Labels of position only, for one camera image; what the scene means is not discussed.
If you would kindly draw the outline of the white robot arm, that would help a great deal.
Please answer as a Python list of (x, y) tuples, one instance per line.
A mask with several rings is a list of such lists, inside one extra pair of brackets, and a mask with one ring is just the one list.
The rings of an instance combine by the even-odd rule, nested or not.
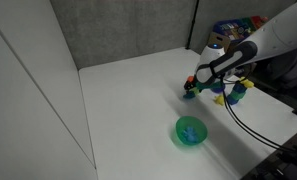
[(218, 44), (206, 45), (185, 84), (187, 93), (212, 88), (242, 65), (275, 57), (297, 49), (297, 2), (266, 22), (230, 51)]

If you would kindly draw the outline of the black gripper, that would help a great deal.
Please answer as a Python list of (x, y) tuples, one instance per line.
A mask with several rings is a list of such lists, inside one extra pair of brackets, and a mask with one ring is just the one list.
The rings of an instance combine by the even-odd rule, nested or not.
[(186, 81), (185, 84), (184, 84), (184, 89), (185, 89), (186, 92), (187, 91), (192, 91), (192, 89), (194, 87), (197, 87), (198, 89), (200, 89), (202, 91), (204, 89), (208, 89), (208, 86), (207, 85), (202, 84), (202, 83), (198, 82), (197, 80), (193, 80), (192, 83), (189, 83), (189, 82)]

